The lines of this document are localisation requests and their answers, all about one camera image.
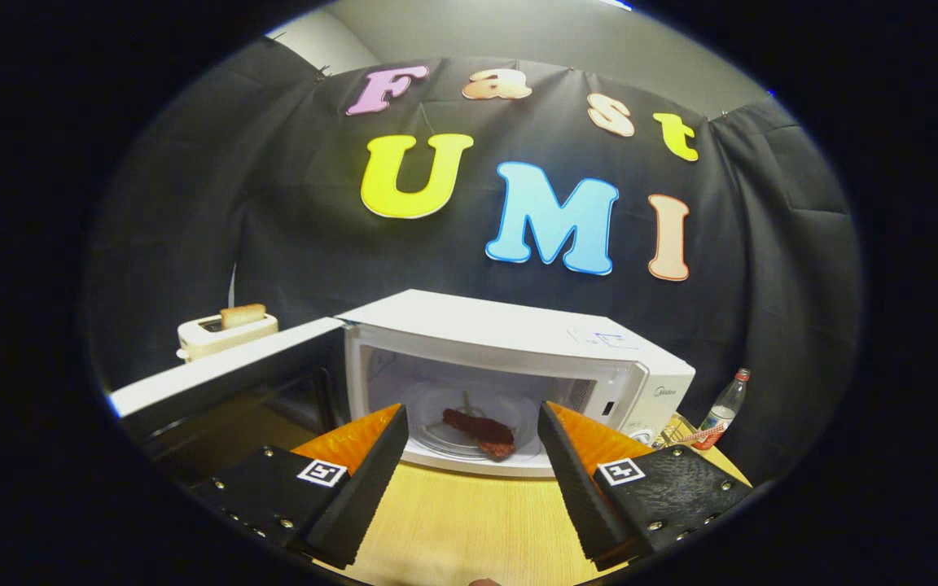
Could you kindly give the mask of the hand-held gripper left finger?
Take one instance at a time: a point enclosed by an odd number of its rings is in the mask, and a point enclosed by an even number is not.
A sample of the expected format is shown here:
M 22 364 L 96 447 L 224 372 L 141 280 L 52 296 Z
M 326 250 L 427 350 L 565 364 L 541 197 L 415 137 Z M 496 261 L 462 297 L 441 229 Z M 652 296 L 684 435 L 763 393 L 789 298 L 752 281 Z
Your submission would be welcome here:
M 407 438 L 405 405 L 389 405 L 297 448 L 265 445 L 191 491 L 275 548 L 343 570 L 357 557 Z

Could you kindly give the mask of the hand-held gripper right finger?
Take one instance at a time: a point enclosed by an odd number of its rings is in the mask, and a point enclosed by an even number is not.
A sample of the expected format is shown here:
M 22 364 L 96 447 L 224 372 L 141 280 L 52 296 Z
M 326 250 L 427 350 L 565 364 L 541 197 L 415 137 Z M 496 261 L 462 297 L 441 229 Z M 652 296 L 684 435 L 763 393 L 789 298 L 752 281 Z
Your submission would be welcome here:
M 648 448 L 551 401 L 539 407 L 537 434 L 583 553 L 599 571 L 696 541 L 753 490 L 691 448 Z

